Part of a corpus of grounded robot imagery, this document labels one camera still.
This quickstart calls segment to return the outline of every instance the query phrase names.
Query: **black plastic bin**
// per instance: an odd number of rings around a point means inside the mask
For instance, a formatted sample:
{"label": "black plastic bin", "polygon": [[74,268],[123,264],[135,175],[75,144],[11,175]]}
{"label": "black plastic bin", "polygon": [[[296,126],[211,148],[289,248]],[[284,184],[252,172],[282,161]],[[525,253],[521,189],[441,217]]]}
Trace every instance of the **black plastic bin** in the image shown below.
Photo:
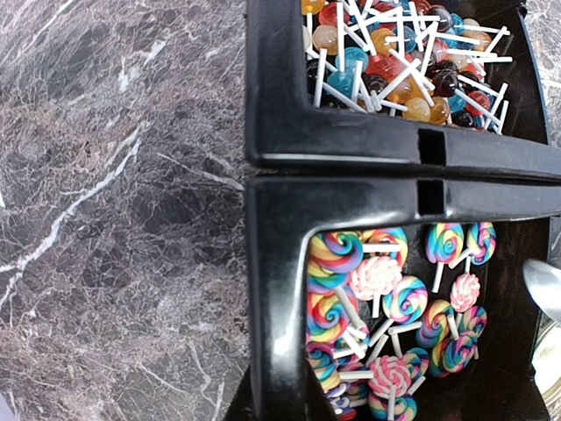
{"label": "black plastic bin", "polygon": [[507,26],[491,66],[508,83],[505,136],[349,111],[317,109],[306,93],[300,0],[248,0],[245,139],[261,168],[370,168],[419,174],[561,179],[561,151],[548,147],[547,118],[520,1],[444,0],[482,25]]}
{"label": "black plastic bin", "polygon": [[[541,313],[524,287],[522,264],[547,259],[547,217],[560,211],[557,186],[359,177],[254,181],[246,196],[251,381],[246,375],[227,419],[335,420],[315,376],[307,374],[304,273],[312,235],[402,226],[410,250],[405,272],[430,283],[434,267],[424,258],[424,228],[417,227],[478,221],[493,221],[498,236],[493,258],[477,269],[478,305],[489,315],[480,358],[459,375],[428,379],[415,393],[416,419],[550,419],[533,382]],[[461,268],[445,270],[441,297],[456,272]],[[364,411],[357,419],[372,419]]]}

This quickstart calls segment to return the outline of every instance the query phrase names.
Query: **lollipop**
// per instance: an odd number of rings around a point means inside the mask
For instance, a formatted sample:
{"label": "lollipop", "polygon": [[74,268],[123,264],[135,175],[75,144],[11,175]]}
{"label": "lollipop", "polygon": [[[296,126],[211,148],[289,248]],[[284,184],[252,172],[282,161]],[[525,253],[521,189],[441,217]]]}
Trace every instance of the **lollipop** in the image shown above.
{"label": "lollipop", "polygon": [[370,301],[372,317],[380,314],[380,298],[392,292],[401,279],[401,267],[397,261],[388,256],[376,256],[363,260],[359,267],[352,271],[349,286],[359,300]]}
{"label": "lollipop", "polygon": [[373,346],[395,321],[406,325],[415,322],[427,307],[428,294],[423,281],[414,276],[403,276],[391,294],[384,296],[382,309],[387,321],[370,339]]}
{"label": "lollipop", "polygon": [[467,248],[459,257],[450,264],[450,268],[455,268],[460,261],[465,259],[465,271],[470,271],[470,265],[483,265],[494,253],[497,245],[497,234],[493,224],[490,222],[478,222],[470,226],[465,241]]}
{"label": "lollipop", "polygon": [[308,361],[324,392],[339,386],[341,378],[329,346],[315,342],[308,344]]}
{"label": "lollipop", "polygon": [[432,348],[441,343],[450,332],[449,318],[454,317],[454,310],[445,300],[435,300],[423,314],[423,325],[417,331],[417,344]]}
{"label": "lollipop", "polygon": [[468,335],[461,335],[458,340],[445,339],[443,349],[442,367],[450,373],[457,373],[472,359],[475,343]]}
{"label": "lollipop", "polygon": [[471,309],[479,296],[479,278],[475,275],[462,274],[452,284],[450,303],[458,313]]}
{"label": "lollipop", "polygon": [[[366,241],[363,245],[365,253],[388,253],[389,257],[397,260],[398,265],[403,267],[407,259],[408,244],[407,236],[401,228],[385,228],[383,230],[371,230],[362,232],[361,238]],[[381,250],[379,252],[371,252],[372,246],[382,247],[383,245],[399,246],[397,250]]]}
{"label": "lollipop", "polygon": [[464,231],[460,224],[435,224],[429,231],[426,253],[430,263],[437,264],[432,292],[440,288],[444,265],[458,258],[464,245]]}
{"label": "lollipop", "polygon": [[344,338],[355,354],[364,358],[365,352],[347,331],[348,324],[349,317],[337,296],[308,294],[307,331],[310,340],[328,343]]}
{"label": "lollipop", "polygon": [[388,410],[388,403],[374,393],[368,397],[370,411],[376,419],[394,419],[395,421],[412,421],[417,415],[417,404],[412,396],[405,395],[395,399],[392,413]]}

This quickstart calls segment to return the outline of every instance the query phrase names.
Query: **white stick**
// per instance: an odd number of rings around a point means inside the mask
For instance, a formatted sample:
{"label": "white stick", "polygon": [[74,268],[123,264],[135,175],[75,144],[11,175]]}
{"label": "white stick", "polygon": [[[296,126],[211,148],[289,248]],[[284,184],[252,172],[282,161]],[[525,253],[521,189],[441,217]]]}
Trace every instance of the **white stick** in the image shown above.
{"label": "white stick", "polygon": [[475,58],[473,61],[473,64],[475,63],[512,63],[513,62],[513,58],[512,57],[481,57],[481,58]]}
{"label": "white stick", "polygon": [[347,98],[345,95],[343,95],[341,92],[339,92],[332,86],[328,85],[326,82],[323,83],[323,88],[327,90],[330,94],[332,94],[336,99],[344,103],[351,110],[356,112],[364,112],[366,114],[366,110],[360,108],[353,101],[351,101],[351,99]]}
{"label": "white stick", "polygon": [[424,381],[427,380],[427,378],[422,375],[421,377],[419,377],[415,383],[413,383],[411,386],[409,386],[409,389],[407,391],[408,395],[413,395],[417,389],[419,389],[421,387],[421,385],[424,383]]}
{"label": "white stick", "polygon": [[327,49],[319,50],[319,62],[317,63],[316,89],[314,90],[314,106],[319,107],[322,102],[323,77],[325,76],[325,63],[327,62]]}
{"label": "white stick", "polygon": [[466,95],[461,90],[456,89],[454,92],[456,92],[456,95],[458,95],[460,98],[462,98],[467,103],[469,103],[477,111],[483,113],[486,117],[491,118],[491,120],[496,125],[499,125],[501,123],[500,120],[497,117],[495,117],[493,114],[491,114],[488,110],[486,110],[485,107],[482,107],[479,103],[475,102],[473,99],[471,99],[468,95]]}
{"label": "white stick", "polygon": [[497,34],[496,37],[494,37],[493,41],[491,41],[491,44],[489,44],[486,48],[485,51],[487,52],[491,52],[493,51],[493,49],[497,46],[497,44],[499,44],[499,41],[501,40],[501,38],[506,34],[507,32],[507,27],[503,26],[501,28],[501,30],[499,31],[499,33]]}
{"label": "white stick", "polygon": [[[366,350],[368,349],[368,345],[367,345],[367,344],[361,344],[360,347],[362,348],[362,350],[363,350],[364,352],[366,352]],[[349,348],[349,347],[341,348],[341,349],[335,349],[335,350],[333,351],[333,358],[334,358],[335,360],[337,360],[337,359],[339,359],[339,358],[348,357],[349,355],[353,355],[353,354],[354,354],[354,351],[353,351],[351,348]]]}
{"label": "white stick", "polygon": [[387,401],[387,421],[394,421],[395,415],[395,392],[397,388],[394,384],[389,388],[389,399]]}
{"label": "white stick", "polygon": [[403,10],[397,12],[397,52],[405,57],[405,34],[403,29]]}
{"label": "white stick", "polygon": [[370,343],[368,344],[369,346],[373,346],[376,342],[378,342],[378,339],[380,339],[382,337],[382,335],[384,333],[386,333],[387,329],[389,329],[389,327],[394,323],[394,321],[389,318],[388,320],[386,320],[382,326],[380,326],[380,328],[374,333],[373,336],[370,337]]}
{"label": "white stick", "polygon": [[381,101],[386,98],[397,86],[411,75],[414,68],[421,64],[419,59],[414,59],[395,79],[393,79],[385,88],[378,94],[378,99]]}
{"label": "white stick", "polygon": [[344,11],[343,4],[337,2],[337,57],[339,58],[339,72],[344,72]]}
{"label": "white stick", "polygon": [[458,340],[459,339],[458,326],[456,325],[456,319],[454,318],[454,315],[449,314],[448,316],[446,316],[446,318],[448,319],[448,326],[450,327],[450,333],[452,334],[452,338],[454,340]]}
{"label": "white stick", "polygon": [[380,316],[380,299],[381,295],[377,292],[374,293],[372,300],[372,318],[378,318]]}
{"label": "white stick", "polygon": [[508,111],[508,101],[503,101],[501,110],[501,123],[497,126],[497,132],[502,134],[502,127],[505,125],[505,120],[507,119]]}
{"label": "white stick", "polygon": [[389,333],[390,335],[397,335],[400,333],[414,331],[415,329],[420,328],[422,324],[423,323],[421,322],[413,322],[413,323],[409,323],[408,325],[398,325],[398,326],[390,327],[387,330],[387,333]]}
{"label": "white stick", "polygon": [[444,271],[444,264],[442,262],[437,263],[437,272],[435,273],[435,280],[432,283],[432,292],[438,294],[440,289],[440,281],[442,281],[442,273]]}
{"label": "white stick", "polygon": [[349,26],[343,24],[344,33],[346,33],[363,51],[368,51],[368,45]]}
{"label": "white stick", "polygon": [[458,80],[461,81],[461,82],[467,83],[468,85],[472,85],[474,88],[482,90],[483,92],[486,92],[489,95],[499,96],[499,92],[497,92],[496,90],[491,89],[488,86],[482,85],[481,83],[475,82],[472,79],[470,79],[469,77],[465,77],[463,75],[458,75]]}
{"label": "white stick", "polygon": [[401,343],[400,337],[397,334],[393,334],[392,336],[392,344],[394,345],[394,352],[397,358],[403,358],[403,352],[401,351]]}
{"label": "white stick", "polygon": [[363,64],[364,63],[362,61],[357,61],[356,67],[354,68],[354,78],[352,79],[351,100],[355,103],[359,99],[360,79],[362,77]]}
{"label": "white stick", "polygon": [[[477,32],[488,32],[488,33],[499,33],[501,29],[497,29],[497,28],[487,28],[485,26],[475,26],[475,25],[464,25],[464,29],[467,31],[477,31]],[[510,35],[510,31],[507,29],[504,34],[506,36]]]}
{"label": "white stick", "polygon": [[421,33],[421,26],[419,26],[419,21],[417,20],[417,6],[415,2],[409,2],[409,10],[411,11],[411,18],[413,21],[413,30],[415,31],[415,42],[417,43],[417,49],[422,53],[424,51],[424,45],[420,39],[417,39],[417,37]]}
{"label": "white stick", "polygon": [[347,343],[347,345],[354,351],[355,354],[362,360],[366,357],[366,353],[362,350],[360,345],[357,343],[357,340],[353,338],[353,336],[348,332],[343,332],[343,339]]}
{"label": "white stick", "polygon": [[406,112],[409,110],[405,105],[401,105],[400,103],[392,103],[391,101],[386,101],[382,99],[380,104],[384,105],[385,107],[391,108],[392,110],[398,110],[401,112]]}
{"label": "white stick", "polygon": [[370,33],[365,25],[365,20],[362,18],[360,14],[359,7],[355,0],[350,0],[349,5],[351,7],[351,14],[357,19],[357,25],[359,26],[360,32],[362,33],[362,38],[365,39],[366,44],[368,45],[368,51],[371,55],[376,55],[376,48],[374,47],[374,43],[370,38]]}
{"label": "white stick", "polygon": [[368,405],[368,399],[357,399],[356,401],[351,401],[351,403],[349,403],[349,408],[357,408],[359,406],[364,406],[364,405]]}
{"label": "white stick", "polygon": [[400,252],[401,246],[392,243],[365,243],[362,245],[363,253],[394,253]]}
{"label": "white stick", "polygon": [[372,353],[368,357],[368,360],[366,360],[366,364],[365,364],[366,366],[370,366],[370,364],[372,364],[374,360],[378,358],[378,355],[380,355],[380,353],[382,352],[382,348],[384,347],[388,339],[389,336],[382,334],[380,340],[376,343],[376,346],[374,347]]}
{"label": "white stick", "polygon": [[453,41],[461,41],[467,44],[474,44],[475,46],[481,44],[481,41],[479,41],[478,39],[460,37],[459,35],[452,35],[451,33],[446,32],[437,32],[435,36],[441,39],[451,39]]}
{"label": "white stick", "polygon": [[427,49],[424,52],[423,65],[421,66],[421,75],[425,76],[427,73],[427,68],[429,67],[430,55],[432,54],[432,48],[435,46],[435,33],[437,32],[438,23],[430,24],[429,41],[427,42]]}
{"label": "white stick", "polygon": [[[507,93],[507,89],[508,89],[508,85],[506,83],[503,83],[501,85],[501,90],[499,91],[499,95],[497,96],[497,99],[495,99],[493,107],[491,107],[491,110],[489,111],[489,112],[491,112],[491,114],[495,115],[495,113],[497,112],[497,110],[501,106],[502,98],[505,97],[505,94]],[[485,129],[488,129],[489,125],[491,125],[491,120],[487,119],[485,121],[485,123],[483,124],[483,127]]]}
{"label": "white stick", "polygon": [[339,377],[341,377],[342,382],[353,380],[370,380],[374,378],[374,372],[370,370],[339,371]]}
{"label": "white stick", "polygon": [[448,54],[453,55],[470,55],[472,57],[497,57],[497,53],[488,53],[487,51],[475,51],[475,50],[459,50],[457,48],[448,48]]}

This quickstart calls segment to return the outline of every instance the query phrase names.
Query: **swirl lollipop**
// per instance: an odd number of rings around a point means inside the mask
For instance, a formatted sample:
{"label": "swirl lollipop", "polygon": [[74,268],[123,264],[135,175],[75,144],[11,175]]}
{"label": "swirl lollipop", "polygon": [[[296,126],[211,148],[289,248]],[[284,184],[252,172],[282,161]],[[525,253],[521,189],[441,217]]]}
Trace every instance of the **swirl lollipop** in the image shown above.
{"label": "swirl lollipop", "polygon": [[458,340],[445,339],[443,343],[442,367],[450,373],[457,373],[467,366],[475,353],[475,343],[467,335]]}
{"label": "swirl lollipop", "polygon": [[401,279],[401,267],[388,256],[376,256],[363,260],[351,273],[349,286],[359,300],[372,303],[372,317],[380,314],[380,298],[392,292]]}
{"label": "swirl lollipop", "polygon": [[426,253],[430,263],[437,264],[437,273],[432,286],[435,294],[440,289],[444,265],[452,263],[462,253],[464,231],[460,224],[435,224],[427,237]]}
{"label": "swirl lollipop", "polygon": [[308,361],[324,392],[340,385],[337,363],[333,360],[333,352],[329,346],[315,342],[308,344]]}
{"label": "swirl lollipop", "polygon": [[310,340],[329,343],[343,338],[359,358],[364,358],[366,353],[347,331],[348,324],[349,316],[337,296],[308,294],[307,331]]}
{"label": "swirl lollipop", "polygon": [[395,399],[393,410],[389,410],[388,402],[374,393],[368,397],[370,411],[376,419],[394,419],[395,421],[412,421],[417,415],[417,404],[412,396],[405,395]]}
{"label": "swirl lollipop", "polygon": [[352,305],[344,286],[349,273],[362,261],[362,244],[355,232],[331,232],[318,234],[310,241],[308,264],[309,291],[314,294],[334,292],[357,329],[365,327]]}
{"label": "swirl lollipop", "polygon": [[465,259],[465,272],[469,273],[470,265],[483,265],[491,256],[497,246],[497,234],[493,224],[490,222],[478,222],[470,226],[465,240],[467,248],[459,257],[450,264],[450,268],[455,268]]}
{"label": "swirl lollipop", "polygon": [[480,288],[477,276],[467,273],[460,275],[452,284],[450,293],[452,308],[458,313],[471,309],[477,302]]}
{"label": "swirl lollipop", "polygon": [[407,236],[401,228],[364,231],[361,238],[366,241],[364,253],[388,254],[403,268],[408,254]]}
{"label": "swirl lollipop", "polygon": [[414,276],[403,276],[391,294],[382,299],[387,321],[370,338],[373,346],[386,330],[397,322],[408,325],[415,322],[427,308],[428,294],[423,281]]}

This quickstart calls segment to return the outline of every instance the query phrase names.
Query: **candy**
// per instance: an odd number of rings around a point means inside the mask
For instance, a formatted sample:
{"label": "candy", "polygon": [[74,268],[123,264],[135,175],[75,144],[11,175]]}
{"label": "candy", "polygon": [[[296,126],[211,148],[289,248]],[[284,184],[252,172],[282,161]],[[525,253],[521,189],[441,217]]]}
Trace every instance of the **candy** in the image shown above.
{"label": "candy", "polygon": [[384,355],[370,365],[374,376],[368,382],[372,392],[379,397],[389,398],[390,387],[395,386],[396,396],[403,396],[411,385],[407,364],[397,357]]}
{"label": "candy", "polygon": [[[377,397],[371,393],[368,397],[368,405],[370,411],[376,419],[386,420],[387,418],[387,401]],[[394,420],[395,421],[412,421],[417,415],[417,404],[412,396],[405,395],[395,398]]]}
{"label": "candy", "polygon": [[430,303],[421,318],[423,325],[416,333],[417,344],[424,348],[432,348],[441,343],[450,332],[447,317],[453,314],[450,303],[445,300]]}
{"label": "candy", "polygon": [[470,274],[460,275],[452,284],[452,292],[450,293],[452,308],[459,313],[471,309],[477,302],[480,288],[477,276]]}
{"label": "candy", "polygon": [[362,301],[373,300],[373,318],[378,317],[380,298],[389,294],[401,279],[401,267],[388,256],[363,260],[351,273],[349,286]]}
{"label": "candy", "polygon": [[442,367],[450,373],[457,373],[472,359],[475,344],[468,335],[461,335],[458,340],[445,339],[443,349]]}
{"label": "candy", "polygon": [[403,276],[391,294],[382,299],[386,316],[401,324],[415,322],[427,307],[428,294],[423,281],[414,276]]}
{"label": "candy", "polygon": [[456,260],[464,245],[464,231],[460,224],[435,224],[429,231],[426,243],[427,258],[437,264],[437,273],[432,292],[435,294],[440,287],[445,264]]}
{"label": "candy", "polygon": [[401,228],[384,228],[380,230],[364,231],[362,237],[367,243],[398,244],[400,246],[400,251],[389,253],[388,255],[392,259],[397,260],[397,263],[403,267],[407,260],[408,243],[407,236]]}

